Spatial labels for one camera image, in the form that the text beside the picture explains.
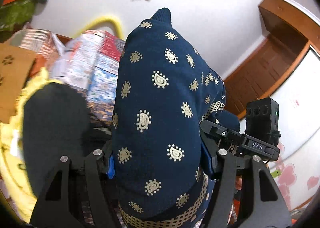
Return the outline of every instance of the yellow tube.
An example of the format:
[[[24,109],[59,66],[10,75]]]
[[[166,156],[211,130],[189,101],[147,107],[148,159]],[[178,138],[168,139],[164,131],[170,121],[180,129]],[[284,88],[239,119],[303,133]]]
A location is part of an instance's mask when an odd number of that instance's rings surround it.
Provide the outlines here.
[[[81,29],[80,31],[78,31],[74,36],[73,38],[76,38],[78,37],[79,35],[81,35],[81,33],[85,30],[90,30],[91,28],[99,25],[99,24],[102,24],[102,23],[106,23],[106,22],[110,22],[111,24],[113,24],[113,26],[115,27],[115,34],[116,34],[116,37],[124,40],[124,35],[123,35],[123,32],[122,32],[122,29],[121,29],[121,24],[120,24],[120,21],[119,19],[117,19],[116,17],[114,16],[110,16],[110,15],[106,15],[106,16],[101,16],[101,17],[98,17],[97,19],[93,20],[92,22],[90,22],[89,24],[87,24],[83,29]]]

